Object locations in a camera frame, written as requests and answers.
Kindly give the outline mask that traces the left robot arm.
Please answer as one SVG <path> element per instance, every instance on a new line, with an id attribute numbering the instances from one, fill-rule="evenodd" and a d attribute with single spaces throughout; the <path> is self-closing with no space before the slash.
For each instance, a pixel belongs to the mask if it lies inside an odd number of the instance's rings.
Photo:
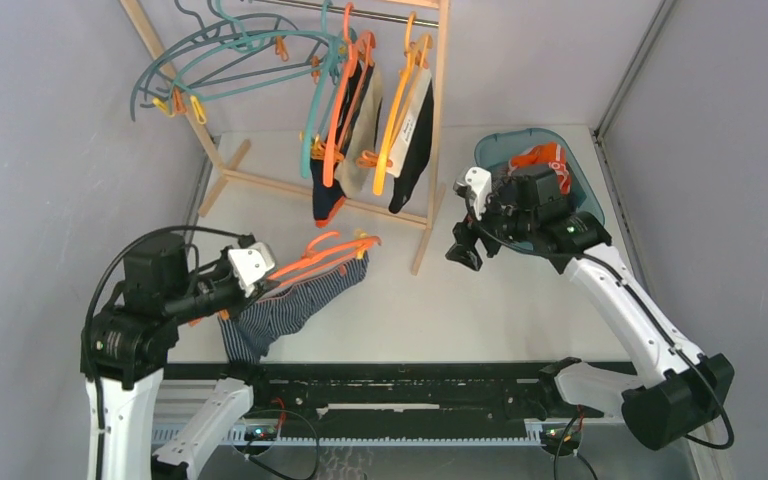
<path id="1" fill-rule="evenodd" d="M 226 377 L 185 427 L 152 447 L 154 411 L 169 351 L 180 326 L 220 312 L 239 314 L 275 287 L 270 248 L 250 234 L 207 228 L 233 239 L 219 257 L 198 257 L 169 226 L 128 244 L 100 278 L 80 336 L 80 370 L 90 408 L 90 479 L 195 479 L 244 414 L 271 407 L 271 388 L 256 379 Z"/>

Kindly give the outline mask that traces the navy striped underwear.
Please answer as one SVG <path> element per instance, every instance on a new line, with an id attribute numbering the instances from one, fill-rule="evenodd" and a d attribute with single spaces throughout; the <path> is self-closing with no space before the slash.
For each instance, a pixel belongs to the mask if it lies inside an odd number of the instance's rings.
<path id="1" fill-rule="evenodd" d="M 370 258 L 353 258 L 276 294 L 254 302 L 219 322 L 223 346 L 232 363 L 258 364 L 283 336 L 298 333 L 328 303 L 367 275 Z"/>

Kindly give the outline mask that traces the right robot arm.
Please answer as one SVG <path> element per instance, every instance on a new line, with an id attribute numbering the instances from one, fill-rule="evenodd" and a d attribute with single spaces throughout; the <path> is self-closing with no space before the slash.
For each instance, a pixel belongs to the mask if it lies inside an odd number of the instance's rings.
<path id="1" fill-rule="evenodd" d="M 555 171 L 532 165 L 509 171 L 478 166 L 454 183 L 466 214 L 453 229 L 447 259 L 479 270 L 502 249 L 545 259 L 582 291 L 628 354 L 630 374 L 568 357 L 543 369 L 531 404 L 540 418 L 574 406 L 624 421 L 646 448 L 659 450 L 721 421 L 719 450 L 736 433 L 725 407 L 735 376 L 723 354 L 708 355 L 684 335 L 629 272 L 611 235 L 577 209 Z"/>

